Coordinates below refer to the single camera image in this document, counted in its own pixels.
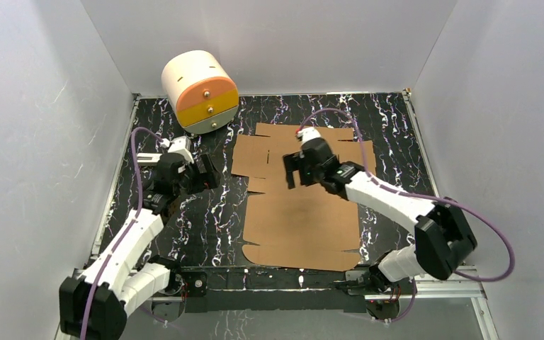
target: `orange stripe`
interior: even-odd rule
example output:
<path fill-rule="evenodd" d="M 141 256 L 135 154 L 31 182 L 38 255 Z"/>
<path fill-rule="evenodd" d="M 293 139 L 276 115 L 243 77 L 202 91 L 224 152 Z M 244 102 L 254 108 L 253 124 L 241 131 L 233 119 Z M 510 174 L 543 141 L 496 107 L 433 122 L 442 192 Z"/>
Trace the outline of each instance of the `orange stripe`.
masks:
<path fill-rule="evenodd" d="M 176 112 L 176 117 L 181 126 L 189 126 L 206 120 L 224 111 L 239 105 L 239 91 L 234 89 L 220 96 L 210 98 L 207 101 Z"/>
<path fill-rule="evenodd" d="M 176 112 L 198 105 L 235 89 L 237 89 L 237 85 L 225 76 L 214 76 L 196 82 L 187 87 L 179 96 L 176 102 Z M 210 92 L 209 98 L 203 95 L 206 91 Z"/>

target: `cardboard flap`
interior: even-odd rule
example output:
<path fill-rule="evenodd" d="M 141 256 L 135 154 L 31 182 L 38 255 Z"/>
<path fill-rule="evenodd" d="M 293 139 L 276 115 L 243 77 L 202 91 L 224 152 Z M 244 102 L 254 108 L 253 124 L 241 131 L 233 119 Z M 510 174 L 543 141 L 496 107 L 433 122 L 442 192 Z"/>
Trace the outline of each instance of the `cardboard flap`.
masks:
<path fill-rule="evenodd" d="M 265 193 L 268 182 L 263 178 L 249 177 L 247 191 L 251 193 Z"/>
<path fill-rule="evenodd" d="M 232 153 L 232 173 L 263 178 L 268 166 L 269 142 L 267 137 L 237 135 Z"/>
<path fill-rule="evenodd" d="M 321 271 L 348 271 L 358 265 L 359 253 L 327 251 L 307 247 L 253 246 L 245 244 L 243 254 L 255 264 L 267 266 L 308 268 Z"/>
<path fill-rule="evenodd" d="M 354 203 L 310 186 L 247 199 L 243 239 L 255 244 L 350 250 L 360 246 Z"/>
<path fill-rule="evenodd" d="M 298 128 L 299 125 L 257 123 L 255 134 L 267 137 L 292 137 L 295 140 L 295 133 Z M 336 129 L 332 127 L 316 127 L 316 130 L 318 130 L 320 135 L 326 140 L 353 140 L 353 130 L 351 128 Z"/>

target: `black bracket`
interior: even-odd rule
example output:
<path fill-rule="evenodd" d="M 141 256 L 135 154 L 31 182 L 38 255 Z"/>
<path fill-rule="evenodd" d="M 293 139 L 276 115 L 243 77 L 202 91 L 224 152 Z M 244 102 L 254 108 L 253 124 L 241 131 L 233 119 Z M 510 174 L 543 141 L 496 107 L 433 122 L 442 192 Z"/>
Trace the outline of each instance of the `black bracket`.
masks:
<path fill-rule="evenodd" d="M 220 172 L 209 154 L 202 154 L 188 164 L 180 154 L 169 153 L 161 155 L 155 165 L 153 182 L 156 193 L 176 197 L 184 190 L 191 195 L 217 188 Z"/>
<path fill-rule="evenodd" d="M 184 271 L 182 279 L 186 283 L 186 293 L 189 298 L 199 298 L 207 295 L 208 275 L 203 271 Z"/>
<path fill-rule="evenodd" d="M 80 337 L 84 308 L 91 285 L 84 277 L 66 278 L 59 287 L 59 323 L 65 334 Z M 108 289 L 107 283 L 97 287 L 91 305 L 86 338 L 91 340 L 119 339 L 126 327 L 124 304 Z"/>
<path fill-rule="evenodd" d="M 394 319 L 400 313 L 400 301 L 370 301 L 366 303 L 366 309 L 368 314 L 377 320 Z"/>
<path fill-rule="evenodd" d="M 435 203 L 414 226 L 416 259 L 428 274 L 447 280 L 477 247 L 477 240 L 461 209 Z"/>
<path fill-rule="evenodd" d="M 320 183 L 328 193 L 344 199 L 347 199 L 345 185 L 351 182 L 353 175 L 363 171 L 362 166 L 351 161 L 341 163 L 323 138 L 309 140 L 301 146 L 300 152 L 286 154 L 283 163 L 289 189 L 295 187 L 293 172 L 299 171 L 302 186 Z"/>

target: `yellow stripe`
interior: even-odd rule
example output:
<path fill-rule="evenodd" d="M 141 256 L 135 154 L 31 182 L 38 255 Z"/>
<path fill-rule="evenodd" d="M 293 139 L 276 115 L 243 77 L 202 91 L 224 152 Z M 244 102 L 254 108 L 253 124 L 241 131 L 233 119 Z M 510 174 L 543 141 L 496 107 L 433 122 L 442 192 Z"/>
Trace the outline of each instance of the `yellow stripe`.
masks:
<path fill-rule="evenodd" d="M 234 89 L 195 106 L 179 111 L 176 113 L 176 117 L 178 118 L 180 125 L 189 126 L 202 120 L 211 118 L 218 113 L 222 113 L 238 105 L 239 90 Z M 208 112 L 209 107 L 214 108 L 213 113 Z"/>

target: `floor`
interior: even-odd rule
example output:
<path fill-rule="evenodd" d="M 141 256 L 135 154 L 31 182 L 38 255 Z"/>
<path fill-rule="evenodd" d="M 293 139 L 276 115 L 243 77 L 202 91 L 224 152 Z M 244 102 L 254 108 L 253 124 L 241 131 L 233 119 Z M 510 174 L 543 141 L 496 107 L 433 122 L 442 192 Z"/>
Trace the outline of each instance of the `floor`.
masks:
<path fill-rule="evenodd" d="M 256 285 L 297 288 L 297 276 L 302 273 L 296 269 L 287 270 L 283 280 L 278 280 L 276 276 L 274 280 L 264 283 L 261 280 L 247 280 L 247 275 L 239 280 L 222 278 L 222 282 L 217 279 L 219 275 L 214 275 L 219 270 L 245 266 L 257 268 L 241 252 L 248 179 L 230 175 L 232 150 L 236 136 L 253 135 L 257 122 L 297 125 L 307 114 L 324 107 L 341 108 L 354 115 L 364 139 L 373 141 L 376 172 L 381 179 L 408 191 L 432 193 L 431 181 L 401 93 L 241 97 L 239 112 L 233 122 L 215 132 L 193 138 L 195 154 L 210 154 L 222 172 L 221 186 L 187 197 L 177 216 L 170 219 L 140 262 L 160 254 L 180 261 L 184 267 L 203 268 L 212 280 L 208 284 L 223 284 L 226 288 L 259 288 Z M 335 128 L 348 126 L 333 114 L 320 115 L 311 124 Z M 133 125 L 149 128 L 169 139 L 185 134 L 163 98 L 140 99 Z M 140 152 L 156 151 L 154 140 L 146 135 L 138 138 L 138 145 Z M 101 250 L 120 229 L 136 199 L 129 155 L 128 148 Z M 143 169 L 142 175 L 148 178 L 151 171 Z M 413 241 L 400 226 L 370 209 L 360 207 L 358 214 L 362 264 L 374 262 L 387 250 L 406 246 Z M 256 271 L 252 272 L 250 275 L 255 276 Z M 336 275 L 321 271 L 310 271 L 309 274 L 317 279 L 306 279 L 304 289 L 328 285 Z M 152 324 L 141 313 L 134 313 L 129 319 L 124 339 L 138 339 L 140 336 L 144 339 L 346 339 L 358 335 L 368 338 L 371 334 L 375 335 L 374 339 L 482 338 L 470 299 L 422 300 L 416 303 L 408 318 L 411 322 L 386 329 L 382 325 L 371 324 L 366 314 L 345 314 L 340 310 L 220 311 L 185 313 L 173 323 L 174 326 L 163 328 L 161 324 Z M 459 328 L 452 323 L 465 323 L 465 328 L 470 329 L 464 334 L 455 334 L 451 331 Z"/>

